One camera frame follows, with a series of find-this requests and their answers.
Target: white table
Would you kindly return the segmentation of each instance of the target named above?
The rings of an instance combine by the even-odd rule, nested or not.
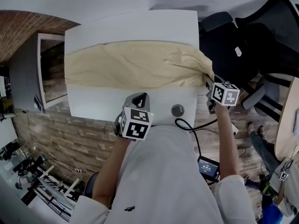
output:
[[[280,161],[285,158],[290,159],[299,152],[299,137],[293,133],[297,110],[299,110],[298,89],[299,78],[294,77],[278,124],[275,155]]]
[[[199,48],[197,13],[186,10],[156,10],[116,15],[72,28],[65,33],[65,55],[97,44],[118,41],[179,42]],[[115,121],[127,96],[147,92],[154,125],[175,125],[171,108],[181,104],[181,117],[194,125],[198,88],[167,87],[128,91],[67,84],[72,116]]]

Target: black logo on shirt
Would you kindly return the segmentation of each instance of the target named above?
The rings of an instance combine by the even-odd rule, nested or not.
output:
[[[135,206],[133,206],[133,207],[127,207],[126,209],[125,209],[125,211],[132,211],[132,210],[134,210],[135,209]]]

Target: yellow fabric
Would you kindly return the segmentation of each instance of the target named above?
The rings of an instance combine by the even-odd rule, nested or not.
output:
[[[188,45],[172,42],[114,42],[64,57],[67,84],[151,89],[166,85],[201,86],[214,79],[212,62]]]

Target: black office chair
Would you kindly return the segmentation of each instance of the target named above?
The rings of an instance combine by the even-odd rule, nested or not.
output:
[[[84,196],[89,197],[89,198],[93,197],[93,186],[94,186],[95,180],[97,179],[98,175],[99,175],[99,172],[96,172],[90,176],[90,178],[88,179],[88,181],[86,183],[85,189],[84,189],[84,193],[83,193]],[[113,197],[111,198],[111,202],[108,207],[110,210],[112,208],[112,203],[114,201],[114,198],[115,198],[115,193],[114,193]]]
[[[200,50],[213,62],[215,74],[244,88],[249,96],[242,101],[245,109],[255,107],[261,115],[277,122],[279,86],[290,81],[269,74],[299,77],[299,17],[289,0],[269,0],[247,18],[236,18],[238,28],[227,12],[213,14],[199,23]],[[264,76],[256,89],[248,82]]]

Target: white shirt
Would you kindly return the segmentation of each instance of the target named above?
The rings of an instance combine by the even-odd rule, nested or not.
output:
[[[286,163],[291,160],[285,158],[282,163],[275,169],[271,179],[271,187],[278,193],[281,185],[280,173],[281,169]],[[284,197],[279,205],[277,205],[277,196],[273,197],[273,203],[279,208],[282,214],[286,217],[292,217],[297,214],[299,210],[299,167],[293,162],[289,169],[289,175],[285,180]]]
[[[199,172],[191,136],[171,126],[152,127],[131,142],[111,212],[81,196],[71,224],[253,224],[254,212],[239,175],[217,184],[215,196]]]

